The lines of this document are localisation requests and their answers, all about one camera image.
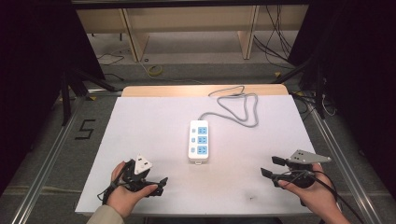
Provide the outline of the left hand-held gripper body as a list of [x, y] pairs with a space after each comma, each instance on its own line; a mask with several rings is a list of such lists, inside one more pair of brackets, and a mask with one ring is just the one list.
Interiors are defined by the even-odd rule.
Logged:
[[139, 191], [145, 186], [153, 185], [146, 180], [152, 167], [152, 163], [138, 154], [136, 159], [130, 159], [125, 163], [122, 171], [122, 185], [129, 191]]

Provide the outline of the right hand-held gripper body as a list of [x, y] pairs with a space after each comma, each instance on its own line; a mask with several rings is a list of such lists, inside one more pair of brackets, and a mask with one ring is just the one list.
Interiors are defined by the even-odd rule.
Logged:
[[313, 164], [330, 162], [332, 159], [327, 156], [318, 155], [312, 152], [297, 149], [290, 157], [286, 158], [285, 165], [289, 170], [285, 174], [278, 175], [278, 180], [285, 180], [299, 188], [306, 189], [315, 182]]

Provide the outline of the white power strip blue sockets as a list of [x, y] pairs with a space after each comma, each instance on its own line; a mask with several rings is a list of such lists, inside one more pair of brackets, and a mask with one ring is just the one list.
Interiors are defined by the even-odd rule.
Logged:
[[192, 120], [189, 130], [188, 158], [190, 162], [201, 164], [209, 156], [209, 129], [206, 120]]

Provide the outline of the person's left hand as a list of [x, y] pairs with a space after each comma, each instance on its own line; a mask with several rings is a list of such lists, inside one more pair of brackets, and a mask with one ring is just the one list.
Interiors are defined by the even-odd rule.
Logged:
[[119, 213], [121, 217], [126, 218], [132, 214], [134, 207], [140, 200], [149, 196], [157, 188], [157, 185], [149, 185], [138, 192], [131, 192], [123, 186], [118, 186], [110, 193], [106, 204]]

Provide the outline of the person's right hand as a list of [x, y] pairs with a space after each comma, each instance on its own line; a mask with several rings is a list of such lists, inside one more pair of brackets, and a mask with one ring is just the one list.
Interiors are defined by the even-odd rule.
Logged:
[[317, 216], [319, 216], [319, 213], [323, 212], [325, 208], [337, 207], [332, 193], [318, 182], [306, 189], [301, 189], [284, 180], [279, 180], [278, 185], [297, 195], [306, 207]]

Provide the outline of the white table sheet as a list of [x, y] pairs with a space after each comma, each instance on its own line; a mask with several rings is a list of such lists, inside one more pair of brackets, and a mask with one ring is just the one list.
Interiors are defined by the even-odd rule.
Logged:
[[[192, 120], [206, 120], [207, 162], [188, 158]], [[121, 97], [117, 100], [76, 208], [91, 214], [98, 194], [121, 161], [138, 154], [153, 164], [148, 180], [168, 177], [163, 195], [143, 199], [134, 209], [142, 216], [251, 217], [306, 213], [293, 194], [276, 188], [261, 168], [284, 167], [297, 149], [314, 148], [293, 99], [260, 96], [217, 102], [211, 97]]]

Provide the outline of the black metal stand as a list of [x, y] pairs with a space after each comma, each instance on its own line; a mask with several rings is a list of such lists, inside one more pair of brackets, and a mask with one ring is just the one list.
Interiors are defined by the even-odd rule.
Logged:
[[97, 86], [102, 87], [110, 92], [121, 91], [121, 89], [111, 86], [103, 80], [94, 77], [76, 67], [72, 67], [71, 69], [66, 70], [61, 75], [61, 93], [64, 109], [63, 125], [65, 125], [69, 121], [72, 115], [69, 88], [71, 88], [71, 90], [77, 97], [85, 97], [88, 94], [88, 89], [83, 83], [84, 80], [88, 80], [93, 84], [96, 84]]
[[273, 84], [281, 84], [292, 77], [295, 77], [299, 74], [302, 74], [302, 79], [300, 81], [300, 88], [304, 89], [308, 85], [308, 79], [315, 77], [315, 109], [319, 114], [321, 119], [325, 118], [324, 110], [325, 106], [323, 103], [323, 96], [324, 93], [324, 79], [323, 79], [323, 71], [320, 65], [320, 61], [316, 56], [310, 57], [308, 60], [303, 62], [302, 64], [296, 66], [291, 71], [289, 71], [285, 75], [281, 75], [277, 77]]

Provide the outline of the wooden table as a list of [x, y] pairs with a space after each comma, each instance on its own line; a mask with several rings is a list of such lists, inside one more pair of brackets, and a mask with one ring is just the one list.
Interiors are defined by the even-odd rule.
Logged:
[[174, 86], [128, 86], [123, 89], [122, 97], [192, 97], [226, 95], [237, 92], [258, 95], [288, 95], [282, 84], [241, 84], [241, 85], [174, 85]]

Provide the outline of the black curtain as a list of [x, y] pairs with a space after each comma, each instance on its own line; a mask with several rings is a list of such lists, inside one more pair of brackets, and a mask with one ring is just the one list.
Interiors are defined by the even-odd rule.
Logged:
[[325, 90], [396, 200], [396, 0], [303, 0], [290, 55], [299, 65], [334, 23], [322, 54]]
[[104, 77], [71, 0], [0, 0], [0, 196], [74, 68]]

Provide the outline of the yellow tape roll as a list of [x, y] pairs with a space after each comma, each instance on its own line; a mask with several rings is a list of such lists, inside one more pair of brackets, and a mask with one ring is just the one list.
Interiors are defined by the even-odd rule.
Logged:
[[160, 65], [152, 65], [148, 69], [148, 74], [153, 77], [159, 76], [162, 72], [163, 68]]

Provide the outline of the wooden shelf unit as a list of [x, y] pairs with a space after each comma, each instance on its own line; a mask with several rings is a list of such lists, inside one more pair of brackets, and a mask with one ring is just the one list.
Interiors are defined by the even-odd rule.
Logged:
[[250, 57], [253, 34], [269, 31], [276, 19], [280, 29], [302, 27], [307, 5], [241, 7], [154, 7], [79, 9], [78, 17], [88, 34], [125, 34], [133, 59], [139, 62], [151, 33], [235, 31], [242, 57]]

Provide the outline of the aluminium floor rail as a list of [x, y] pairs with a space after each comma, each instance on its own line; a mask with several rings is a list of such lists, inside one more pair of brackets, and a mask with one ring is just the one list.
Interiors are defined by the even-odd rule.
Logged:
[[312, 109], [311, 115], [313, 116], [313, 119], [332, 154], [332, 159], [337, 164], [340, 173], [345, 179], [346, 184], [361, 211], [365, 224], [382, 224], [382, 220], [375, 211], [374, 204], [367, 191], [359, 181], [358, 176], [352, 169], [352, 166], [347, 161], [347, 157], [344, 155], [340, 145], [336, 141], [328, 123], [319, 114], [318, 109], [320, 106], [321, 103], [319, 101], [311, 103], [309, 105], [309, 108]]
[[71, 102], [71, 115], [63, 123], [63, 107], [56, 103], [39, 132], [31, 151], [7, 186], [4, 195], [17, 199], [18, 206], [9, 224], [26, 224], [43, 190], [50, 173], [59, 158], [68, 135], [85, 102], [84, 97], [75, 97]]

